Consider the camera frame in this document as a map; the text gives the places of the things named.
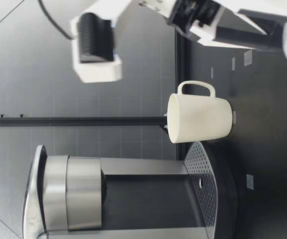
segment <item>white mug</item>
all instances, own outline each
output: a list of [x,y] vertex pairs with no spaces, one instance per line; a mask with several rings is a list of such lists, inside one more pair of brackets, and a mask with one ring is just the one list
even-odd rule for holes
[[[210,96],[185,95],[184,85],[209,89]],[[185,81],[172,94],[167,110],[168,133],[172,143],[211,140],[227,136],[232,127],[232,109],[225,99],[215,97],[212,85],[201,81]]]

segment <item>mug handle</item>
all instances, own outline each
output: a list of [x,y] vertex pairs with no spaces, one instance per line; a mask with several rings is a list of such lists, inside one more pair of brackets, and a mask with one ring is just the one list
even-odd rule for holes
[[210,97],[215,97],[215,89],[212,85],[202,82],[202,81],[184,81],[178,86],[178,95],[183,95],[182,93],[182,87],[184,85],[198,85],[198,86],[203,86],[205,88],[208,88],[210,91]]

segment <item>small sticker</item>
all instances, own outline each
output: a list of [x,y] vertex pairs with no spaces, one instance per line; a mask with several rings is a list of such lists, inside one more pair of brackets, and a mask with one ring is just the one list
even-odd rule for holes
[[254,190],[254,177],[253,177],[253,175],[247,174],[247,188]]
[[232,58],[232,71],[235,71],[235,57]]
[[244,66],[249,66],[252,64],[253,50],[246,51],[244,53]]

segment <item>gray wall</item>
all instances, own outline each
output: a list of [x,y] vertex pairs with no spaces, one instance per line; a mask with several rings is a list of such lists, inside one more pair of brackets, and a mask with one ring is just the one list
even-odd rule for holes
[[[0,0],[0,19],[19,2]],[[68,20],[90,1],[46,3],[68,30]],[[26,0],[0,24],[0,114],[163,115],[174,92],[173,29],[162,17],[138,7],[121,42],[124,78],[82,84],[72,70],[70,42],[50,25],[36,0]],[[39,144],[51,155],[175,158],[174,145],[158,127],[0,128],[0,238],[21,237],[25,184]]]

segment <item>silver cylinder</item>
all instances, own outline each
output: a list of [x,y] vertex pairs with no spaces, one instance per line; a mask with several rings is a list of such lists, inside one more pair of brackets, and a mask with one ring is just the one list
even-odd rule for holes
[[100,159],[70,157],[66,185],[68,230],[101,227]]
[[49,156],[45,165],[43,204],[48,231],[67,230],[66,171],[68,156]]
[[102,224],[101,161],[49,156],[43,206],[46,230],[88,230]]

